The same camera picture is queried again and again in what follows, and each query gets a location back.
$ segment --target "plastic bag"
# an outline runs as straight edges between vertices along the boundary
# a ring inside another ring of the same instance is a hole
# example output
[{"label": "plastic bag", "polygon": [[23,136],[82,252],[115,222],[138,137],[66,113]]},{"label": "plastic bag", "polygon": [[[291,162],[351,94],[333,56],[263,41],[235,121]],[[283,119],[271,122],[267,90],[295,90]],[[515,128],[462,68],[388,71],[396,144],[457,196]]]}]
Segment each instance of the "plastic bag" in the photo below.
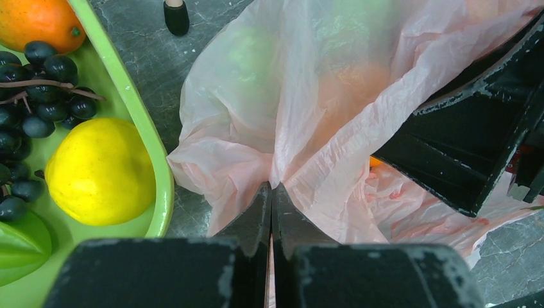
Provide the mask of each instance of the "plastic bag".
[{"label": "plastic bag", "polygon": [[527,205],[502,191],[482,218],[467,218],[390,167],[370,173],[369,157],[542,4],[255,0],[183,85],[180,144],[167,158],[176,182],[213,206],[209,235],[262,182],[282,182],[341,243],[440,242],[469,258],[487,232],[529,215]]}]

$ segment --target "gray marble countertop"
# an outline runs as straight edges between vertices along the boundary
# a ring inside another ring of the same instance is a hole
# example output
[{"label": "gray marble countertop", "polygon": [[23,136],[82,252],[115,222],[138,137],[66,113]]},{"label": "gray marble countertop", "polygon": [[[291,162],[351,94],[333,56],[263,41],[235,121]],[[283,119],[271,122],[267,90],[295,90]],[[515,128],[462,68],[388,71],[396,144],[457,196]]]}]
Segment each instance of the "gray marble countertop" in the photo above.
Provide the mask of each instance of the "gray marble countertop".
[{"label": "gray marble countertop", "polygon": [[[161,0],[90,0],[130,73],[167,152],[178,144],[180,91],[192,63],[251,0],[188,0],[191,28],[174,37]],[[210,205],[181,187],[168,237],[204,236]],[[486,303],[501,304],[544,288],[544,212],[499,228],[473,269]]]}]

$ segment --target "black cap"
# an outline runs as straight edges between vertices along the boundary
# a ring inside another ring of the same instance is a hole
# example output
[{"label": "black cap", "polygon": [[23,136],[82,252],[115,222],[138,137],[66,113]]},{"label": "black cap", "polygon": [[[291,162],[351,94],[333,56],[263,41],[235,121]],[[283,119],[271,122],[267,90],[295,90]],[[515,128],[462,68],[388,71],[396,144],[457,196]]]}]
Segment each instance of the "black cap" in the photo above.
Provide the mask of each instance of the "black cap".
[{"label": "black cap", "polygon": [[189,32],[189,13],[185,1],[181,6],[172,7],[164,2],[164,22],[168,31],[177,37],[182,37]]}]

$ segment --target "green plastic basket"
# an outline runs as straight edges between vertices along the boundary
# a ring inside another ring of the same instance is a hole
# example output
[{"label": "green plastic basket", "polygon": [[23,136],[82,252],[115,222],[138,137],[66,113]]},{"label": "green plastic basket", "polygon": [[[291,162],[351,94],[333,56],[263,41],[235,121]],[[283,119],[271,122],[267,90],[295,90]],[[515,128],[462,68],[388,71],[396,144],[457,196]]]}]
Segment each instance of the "green plastic basket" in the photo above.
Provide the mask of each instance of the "green plastic basket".
[{"label": "green plastic basket", "polygon": [[[46,223],[51,233],[53,254],[38,270],[0,287],[0,307],[40,307],[60,266],[78,243],[90,238],[162,237],[173,210],[173,177],[166,162],[166,151],[147,110],[91,5],[83,0],[69,2],[88,36],[84,45],[69,55],[78,65],[80,85],[106,97],[106,101],[99,102],[100,111],[96,117],[118,117],[133,122],[137,127],[155,169],[157,198],[155,205],[141,216],[122,225],[108,227],[82,225],[60,210],[48,194],[30,203],[31,210]],[[26,63],[22,54],[17,55]],[[45,168],[67,133],[58,127],[52,136],[33,140],[33,152],[25,160],[32,171]]]}]

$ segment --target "yellow lemon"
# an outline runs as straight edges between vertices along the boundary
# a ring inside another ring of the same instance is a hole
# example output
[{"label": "yellow lemon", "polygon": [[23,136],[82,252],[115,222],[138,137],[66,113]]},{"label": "yellow lemon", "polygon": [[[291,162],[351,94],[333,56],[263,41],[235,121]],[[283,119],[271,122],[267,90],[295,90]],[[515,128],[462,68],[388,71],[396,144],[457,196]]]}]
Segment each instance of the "yellow lemon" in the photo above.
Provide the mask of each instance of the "yellow lemon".
[{"label": "yellow lemon", "polygon": [[47,162],[51,198],[75,220],[116,225],[155,200],[155,174],[134,124],[114,118],[76,126]]}]

